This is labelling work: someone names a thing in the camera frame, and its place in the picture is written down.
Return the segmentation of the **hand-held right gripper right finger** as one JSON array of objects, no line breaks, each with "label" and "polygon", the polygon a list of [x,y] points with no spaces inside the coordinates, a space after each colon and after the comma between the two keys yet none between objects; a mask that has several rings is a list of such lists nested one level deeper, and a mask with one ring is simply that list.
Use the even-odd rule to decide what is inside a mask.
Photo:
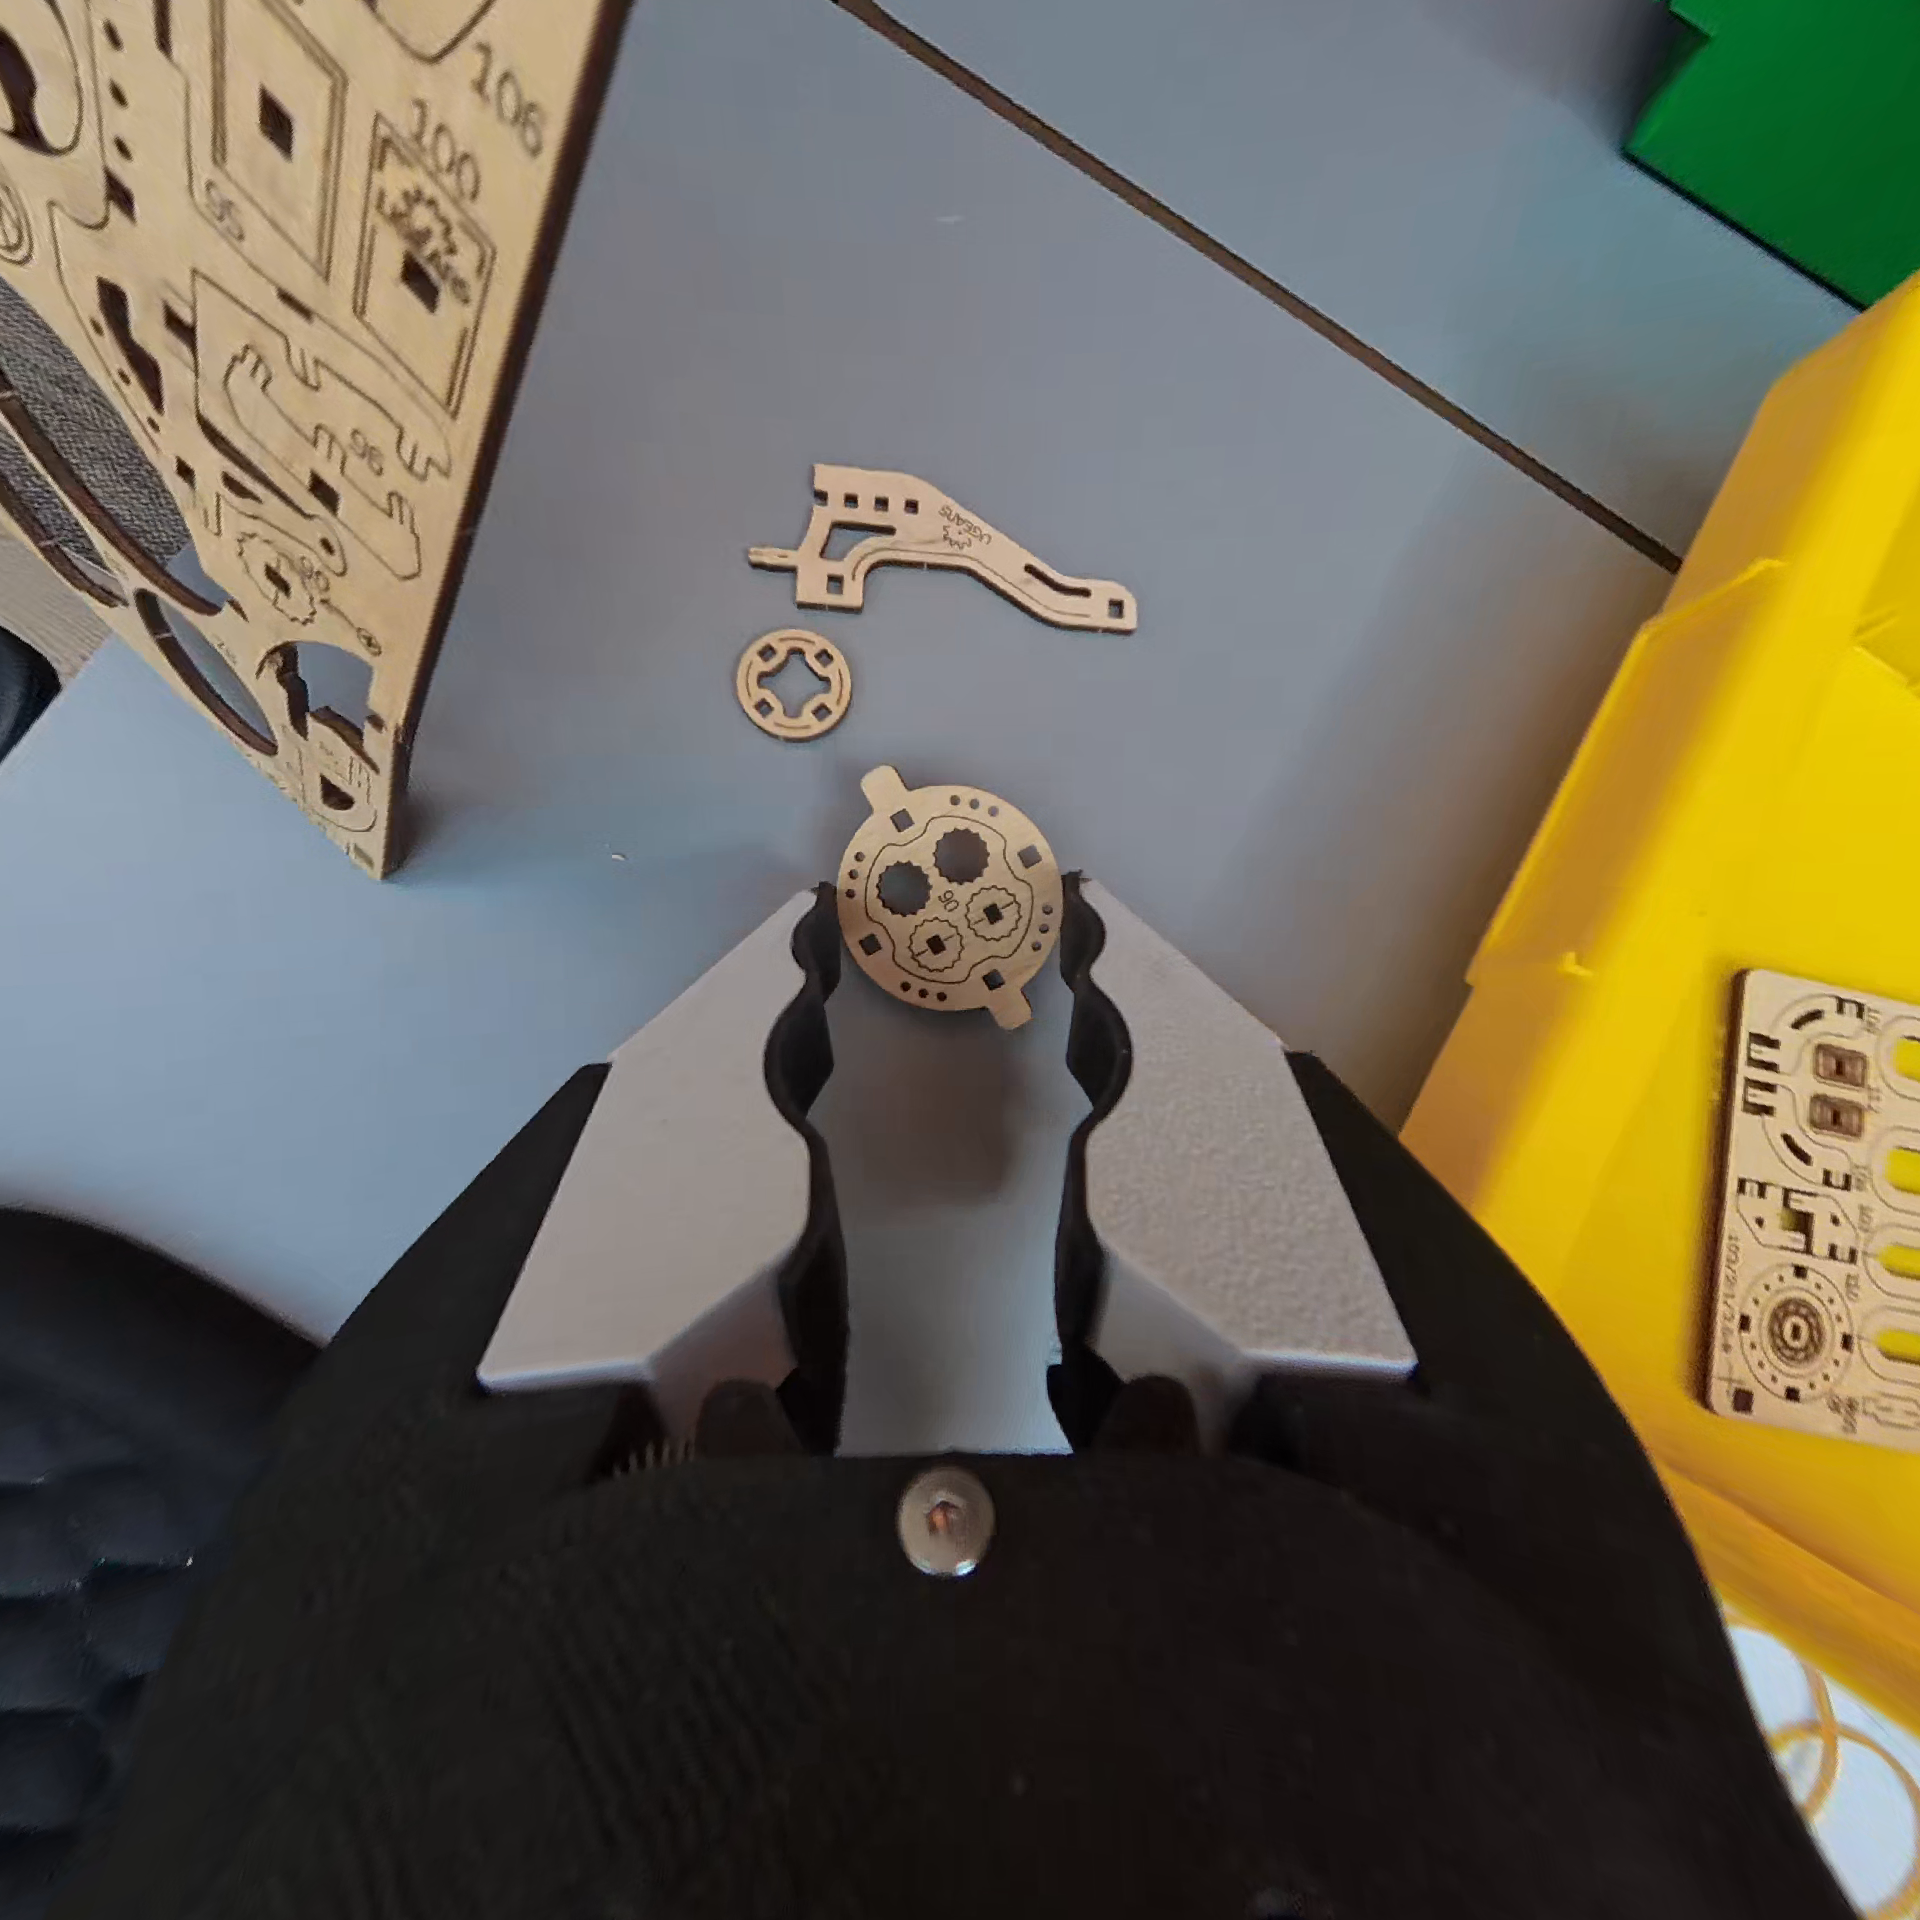
[{"label": "hand-held right gripper right finger", "polygon": [[1402,1386],[1416,1340],[1284,1040],[1099,882],[1063,877],[1068,1132],[1051,1416],[1087,1453],[1175,1383],[1204,1453],[1266,1377]]}]

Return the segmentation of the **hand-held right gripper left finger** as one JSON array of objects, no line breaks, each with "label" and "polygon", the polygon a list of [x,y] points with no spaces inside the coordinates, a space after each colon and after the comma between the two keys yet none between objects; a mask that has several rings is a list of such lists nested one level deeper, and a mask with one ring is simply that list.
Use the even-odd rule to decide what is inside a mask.
[{"label": "hand-held right gripper left finger", "polygon": [[636,1386],[688,1445],[710,1391],[759,1383],[803,1453],[840,1449],[843,1222],[812,1124],[840,956],[814,886],[609,1055],[479,1362],[484,1391]]}]

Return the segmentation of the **round wooden disc part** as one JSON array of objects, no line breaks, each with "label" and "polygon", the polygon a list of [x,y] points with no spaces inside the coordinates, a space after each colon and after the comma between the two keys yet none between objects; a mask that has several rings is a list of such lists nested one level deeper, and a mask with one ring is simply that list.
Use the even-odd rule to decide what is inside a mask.
[{"label": "round wooden disc part", "polygon": [[1063,923],[1039,825],[982,787],[911,787],[888,762],[861,794],[867,818],[843,848],[835,905],[855,965],[911,1005],[1025,1029]]}]

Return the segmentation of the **large laser-cut wooden sheet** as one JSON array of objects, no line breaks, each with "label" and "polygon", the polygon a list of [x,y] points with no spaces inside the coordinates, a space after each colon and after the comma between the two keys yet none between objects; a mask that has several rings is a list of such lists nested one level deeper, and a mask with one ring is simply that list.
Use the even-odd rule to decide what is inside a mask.
[{"label": "large laser-cut wooden sheet", "polygon": [[5,3],[5,284],[188,522],[120,637],[369,877],[626,3]]}]

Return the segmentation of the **small laser-cut wooden sheet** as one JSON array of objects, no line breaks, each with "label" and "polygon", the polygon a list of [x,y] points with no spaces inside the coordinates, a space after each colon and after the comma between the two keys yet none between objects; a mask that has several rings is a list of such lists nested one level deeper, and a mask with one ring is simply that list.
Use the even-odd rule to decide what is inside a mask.
[{"label": "small laser-cut wooden sheet", "polygon": [[1920,1011],[1736,980],[1703,1402],[1920,1449]]}]

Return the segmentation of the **yellow plastic bin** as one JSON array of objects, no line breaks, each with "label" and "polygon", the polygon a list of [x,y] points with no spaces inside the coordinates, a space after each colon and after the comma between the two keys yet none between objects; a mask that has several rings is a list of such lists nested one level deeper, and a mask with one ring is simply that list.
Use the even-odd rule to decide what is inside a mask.
[{"label": "yellow plastic bin", "polygon": [[1703,1402],[1736,980],[1920,988],[1920,292],[1766,396],[1402,1140],[1551,1296],[1711,1580],[1917,1725],[1917,1453]]}]

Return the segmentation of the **dark cloth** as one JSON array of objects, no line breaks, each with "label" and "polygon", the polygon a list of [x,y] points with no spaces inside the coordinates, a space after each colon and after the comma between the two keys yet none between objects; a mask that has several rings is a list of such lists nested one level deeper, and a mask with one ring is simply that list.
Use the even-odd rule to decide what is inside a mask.
[{"label": "dark cloth", "polygon": [[67,1213],[0,1213],[0,1910],[48,1914],[318,1347]]}]

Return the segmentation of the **pile of tan rubber bands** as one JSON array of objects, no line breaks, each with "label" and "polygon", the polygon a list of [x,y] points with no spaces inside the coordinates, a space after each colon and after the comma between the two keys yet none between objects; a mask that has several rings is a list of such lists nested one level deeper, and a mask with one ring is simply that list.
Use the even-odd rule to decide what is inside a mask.
[{"label": "pile of tan rubber bands", "polygon": [[1794,1807],[1862,1914],[1917,1914],[1920,1744],[1779,1635],[1739,1613],[1723,1631]]}]

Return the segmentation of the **dark woven mesh panel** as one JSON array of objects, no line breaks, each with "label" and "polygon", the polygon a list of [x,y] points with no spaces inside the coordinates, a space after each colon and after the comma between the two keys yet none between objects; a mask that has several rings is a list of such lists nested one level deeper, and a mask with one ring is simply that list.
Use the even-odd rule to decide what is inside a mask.
[{"label": "dark woven mesh panel", "polygon": [[[81,489],[116,517],[151,565],[174,576],[188,554],[188,522],[159,468],[128,434],[116,400],[14,289],[0,289],[0,364],[15,410],[77,471]],[[67,504],[5,418],[5,625],[35,643],[61,682],[120,637],[98,593],[110,565],[128,565],[81,513]]]}]

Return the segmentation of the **green box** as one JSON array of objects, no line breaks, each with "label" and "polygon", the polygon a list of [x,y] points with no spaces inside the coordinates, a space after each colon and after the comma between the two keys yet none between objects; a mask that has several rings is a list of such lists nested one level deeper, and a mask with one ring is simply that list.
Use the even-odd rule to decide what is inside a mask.
[{"label": "green box", "polygon": [[1920,9],[1666,0],[1623,154],[1868,309],[1920,264]]}]

